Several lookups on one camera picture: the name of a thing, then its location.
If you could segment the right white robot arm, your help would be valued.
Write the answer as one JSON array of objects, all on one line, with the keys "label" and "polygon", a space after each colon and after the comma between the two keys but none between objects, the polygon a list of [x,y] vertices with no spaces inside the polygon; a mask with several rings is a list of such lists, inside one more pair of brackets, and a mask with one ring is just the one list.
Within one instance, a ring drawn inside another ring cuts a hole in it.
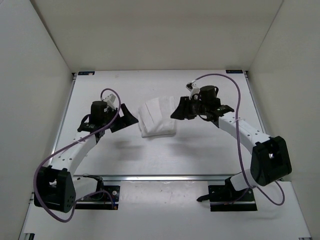
[{"label": "right white robot arm", "polygon": [[192,120],[199,116],[230,134],[251,154],[250,167],[226,181],[226,198],[236,200],[246,188],[264,187],[291,174],[292,165],[284,138],[271,137],[236,117],[233,108],[221,104],[216,86],[198,88],[189,83],[186,87],[190,95],[180,98],[178,107],[170,117],[175,120]]}]

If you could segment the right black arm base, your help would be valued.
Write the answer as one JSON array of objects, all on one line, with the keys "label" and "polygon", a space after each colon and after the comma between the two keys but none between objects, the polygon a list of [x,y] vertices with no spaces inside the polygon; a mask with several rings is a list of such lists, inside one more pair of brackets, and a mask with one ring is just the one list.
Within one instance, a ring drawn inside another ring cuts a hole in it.
[{"label": "right black arm base", "polygon": [[255,212],[258,210],[253,190],[235,190],[230,177],[224,185],[209,185],[208,194],[196,199],[197,202],[209,201],[211,212]]}]

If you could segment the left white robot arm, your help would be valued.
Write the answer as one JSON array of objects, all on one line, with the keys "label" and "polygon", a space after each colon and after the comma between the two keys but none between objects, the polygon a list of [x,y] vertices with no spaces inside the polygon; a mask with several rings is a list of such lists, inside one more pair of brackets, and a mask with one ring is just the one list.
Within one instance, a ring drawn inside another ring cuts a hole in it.
[{"label": "left white robot arm", "polygon": [[105,192],[103,179],[91,174],[74,178],[75,172],[107,130],[114,133],[137,123],[138,119],[124,103],[117,108],[110,101],[93,101],[90,113],[81,120],[73,142],[36,173],[34,204],[67,213],[78,199],[88,195],[93,199],[101,198]]}]

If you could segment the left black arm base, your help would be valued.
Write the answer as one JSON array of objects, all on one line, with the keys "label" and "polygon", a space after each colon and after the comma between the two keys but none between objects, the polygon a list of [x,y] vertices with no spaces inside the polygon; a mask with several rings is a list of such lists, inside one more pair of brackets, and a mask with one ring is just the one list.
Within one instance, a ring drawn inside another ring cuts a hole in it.
[{"label": "left black arm base", "polygon": [[120,186],[108,185],[101,176],[85,174],[74,180],[78,210],[119,209]]}]

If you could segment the white pleated skirt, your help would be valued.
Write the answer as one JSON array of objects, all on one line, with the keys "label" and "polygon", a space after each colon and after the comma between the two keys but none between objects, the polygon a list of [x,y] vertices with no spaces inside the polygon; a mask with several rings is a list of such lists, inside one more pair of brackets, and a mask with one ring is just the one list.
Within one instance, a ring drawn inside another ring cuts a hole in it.
[{"label": "white pleated skirt", "polygon": [[162,96],[147,100],[137,109],[138,126],[142,138],[175,135],[176,120],[171,114],[176,110],[173,96]]}]

